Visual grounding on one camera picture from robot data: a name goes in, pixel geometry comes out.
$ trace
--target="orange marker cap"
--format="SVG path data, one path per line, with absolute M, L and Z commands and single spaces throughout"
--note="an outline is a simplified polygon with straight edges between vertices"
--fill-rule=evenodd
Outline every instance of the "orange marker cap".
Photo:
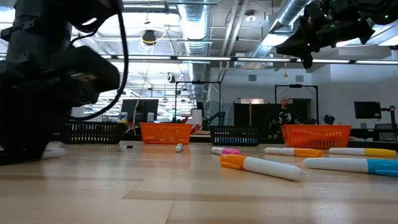
M 299 157 L 321 157 L 323 152 L 316 149 L 294 149 L 294 155 Z
M 231 169 L 242 169 L 244 170 L 244 160 L 246 156 L 234 155 L 234 154 L 223 154 L 220 156 L 220 165 Z

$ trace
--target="yellow marker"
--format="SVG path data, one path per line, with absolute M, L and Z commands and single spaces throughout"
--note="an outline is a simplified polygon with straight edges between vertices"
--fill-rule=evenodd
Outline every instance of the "yellow marker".
M 366 148 L 330 148 L 330 154 L 346 154 L 356 156 L 395 157 L 396 152 L 388 149 L 366 149 Z

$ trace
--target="pink marker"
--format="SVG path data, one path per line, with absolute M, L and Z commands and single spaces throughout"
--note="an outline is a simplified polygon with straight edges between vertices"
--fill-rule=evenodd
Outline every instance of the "pink marker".
M 241 152 L 237 149 L 231 149 L 231 148 L 221 148 L 221 147 L 212 147 L 211 148 L 211 153 L 222 155 L 222 154 L 235 154 L 235 155 L 240 155 Z

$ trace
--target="orange basket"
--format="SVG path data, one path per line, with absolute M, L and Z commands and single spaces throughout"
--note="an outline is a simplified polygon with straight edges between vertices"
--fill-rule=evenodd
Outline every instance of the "orange basket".
M 347 147 L 350 125 L 287 124 L 281 126 L 288 147 Z
M 192 124 L 141 123 L 145 144 L 189 144 Z

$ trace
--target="orange marker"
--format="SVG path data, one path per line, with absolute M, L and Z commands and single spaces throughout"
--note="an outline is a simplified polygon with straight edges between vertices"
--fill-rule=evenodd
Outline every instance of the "orange marker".
M 299 157 L 321 157 L 323 152 L 317 149 L 301 149 L 289 147 L 267 147 L 264 152 L 269 154 L 286 155 L 286 156 L 299 156 Z
M 220 156 L 220 164 L 231 169 L 247 170 L 289 180 L 299 181 L 304 176 L 303 171 L 297 166 L 248 156 L 223 154 Z

